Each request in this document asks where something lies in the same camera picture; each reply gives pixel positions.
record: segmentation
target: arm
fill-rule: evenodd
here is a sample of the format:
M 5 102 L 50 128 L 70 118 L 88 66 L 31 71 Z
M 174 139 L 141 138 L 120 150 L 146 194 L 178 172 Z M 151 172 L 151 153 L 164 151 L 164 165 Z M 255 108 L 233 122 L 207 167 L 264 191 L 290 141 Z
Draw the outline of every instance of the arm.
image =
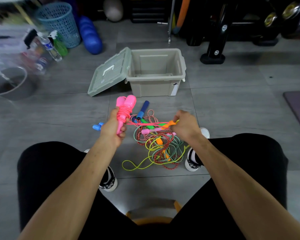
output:
M 19 240 L 78 239 L 101 179 L 125 133 L 116 135 L 118 108 L 102 126 L 99 139 L 76 170 L 56 188 L 32 216 Z
M 172 130 L 194 149 L 230 214 L 247 239 L 300 239 L 300 223 L 258 182 L 232 162 L 199 129 L 196 118 L 178 111 Z

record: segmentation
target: beige plastic bin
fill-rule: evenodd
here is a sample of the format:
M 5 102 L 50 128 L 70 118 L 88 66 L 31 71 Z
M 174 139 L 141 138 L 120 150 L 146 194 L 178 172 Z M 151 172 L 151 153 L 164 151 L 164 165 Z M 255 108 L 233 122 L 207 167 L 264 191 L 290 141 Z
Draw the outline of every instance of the beige plastic bin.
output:
M 185 82 L 186 63 L 180 49 L 133 49 L 125 82 L 136 97 L 175 96 Z

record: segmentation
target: bottle label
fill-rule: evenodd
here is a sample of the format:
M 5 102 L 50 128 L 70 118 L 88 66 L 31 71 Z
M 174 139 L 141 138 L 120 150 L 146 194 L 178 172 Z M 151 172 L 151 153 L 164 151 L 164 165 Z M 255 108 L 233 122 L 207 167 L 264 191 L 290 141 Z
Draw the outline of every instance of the bottle label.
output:
M 44 47 L 46 48 L 47 51 L 50 51 L 53 49 L 53 44 L 49 42 L 48 44 L 44 44 Z

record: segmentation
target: person's left arm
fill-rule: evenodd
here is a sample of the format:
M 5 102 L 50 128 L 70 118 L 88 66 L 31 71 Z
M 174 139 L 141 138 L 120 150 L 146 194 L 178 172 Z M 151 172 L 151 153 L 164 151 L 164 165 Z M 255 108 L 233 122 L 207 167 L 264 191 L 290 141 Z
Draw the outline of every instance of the person's left arm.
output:
M 118 110 L 112 110 L 94 146 L 77 169 L 43 202 L 18 240 L 78 239 L 101 179 L 125 136 L 125 126 L 121 128 L 123 132 L 116 135 Z

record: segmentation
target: hand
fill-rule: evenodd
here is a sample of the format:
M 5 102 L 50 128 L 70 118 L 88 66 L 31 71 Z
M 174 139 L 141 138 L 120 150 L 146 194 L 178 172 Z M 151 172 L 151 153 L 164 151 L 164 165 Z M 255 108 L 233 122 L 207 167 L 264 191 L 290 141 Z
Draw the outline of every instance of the hand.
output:
M 179 120 L 179 122 L 176 125 L 171 125 L 170 128 L 181 140 L 189 143 L 190 139 L 201 135 L 196 117 L 189 112 L 179 110 L 173 117 L 173 122 L 177 120 Z
M 117 148 L 121 145 L 124 137 L 126 136 L 126 123 L 129 121 L 129 118 L 126 118 L 126 123 L 124 123 L 123 127 L 121 127 L 121 133 L 117 135 L 118 130 L 118 120 L 117 113 L 119 111 L 119 107 L 116 107 L 111 111 L 110 118 L 107 123 L 102 125 L 100 137 L 103 137 L 105 140 L 108 140 L 109 143 L 114 144 Z

